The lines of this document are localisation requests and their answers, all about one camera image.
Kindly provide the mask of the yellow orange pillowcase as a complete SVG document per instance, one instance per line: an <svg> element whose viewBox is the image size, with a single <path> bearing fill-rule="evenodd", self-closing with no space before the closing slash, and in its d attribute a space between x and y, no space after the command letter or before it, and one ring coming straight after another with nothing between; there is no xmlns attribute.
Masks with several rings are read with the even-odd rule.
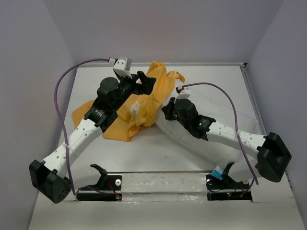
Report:
<svg viewBox="0 0 307 230"><path fill-rule="evenodd" d="M117 111L118 117L102 134L103 138L131 141L139 131L151 127L157 119L158 110L175 92L176 84L185 82L177 71L167 71L163 63L153 61L146 76L156 78L153 92L150 95L131 95Z"/></svg>

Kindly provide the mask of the white pillow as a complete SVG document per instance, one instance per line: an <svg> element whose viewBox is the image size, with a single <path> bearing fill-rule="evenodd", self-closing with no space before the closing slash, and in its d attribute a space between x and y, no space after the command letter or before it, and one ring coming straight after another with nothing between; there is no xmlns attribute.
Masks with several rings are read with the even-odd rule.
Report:
<svg viewBox="0 0 307 230"><path fill-rule="evenodd" d="M221 172L231 163L228 175L236 182L260 178L256 143L263 144L264 137L257 119L234 112L230 105L222 105L195 89L187 91L198 114L215 119L210 131L203 137L194 137L177 120L167 120L161 108L156 125L180 145L203 156L215 171Z"/></svg>

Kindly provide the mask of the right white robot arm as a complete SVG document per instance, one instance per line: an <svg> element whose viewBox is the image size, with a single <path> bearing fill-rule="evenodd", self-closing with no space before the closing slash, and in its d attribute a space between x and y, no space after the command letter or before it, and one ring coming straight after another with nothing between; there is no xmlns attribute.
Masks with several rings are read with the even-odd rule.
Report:
<svg viewBox="0 0 307 230"><path fill-rule="evenodd" d="M241 150L245 160L248 155L253 157L259 175L271 182L281 181L292 158L278 134L263 136L235 130L199 114L189 99L172 97L162 111L166 120L179 122L193 137Z"/></svg>

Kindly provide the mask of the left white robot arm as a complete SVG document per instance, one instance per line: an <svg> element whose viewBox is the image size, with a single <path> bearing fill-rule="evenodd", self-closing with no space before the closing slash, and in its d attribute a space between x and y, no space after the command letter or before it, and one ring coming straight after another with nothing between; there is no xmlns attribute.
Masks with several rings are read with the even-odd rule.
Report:
<svg viewBox="0 0 307 230"><path fill-rule="evenodd" d="M130 77L108 77L101 81L97 98L85 113L77 128L64 139L55 151L42 161L29 165L34 188L54 204L63 201L70 191L77 188L103 188L107 183L107 171L91 164L82 173L80 181L71 181L70 167L82 152L101 136L117 119L117 111L132 95L152 93L156 78L147 77L142 71Z"/></svg>

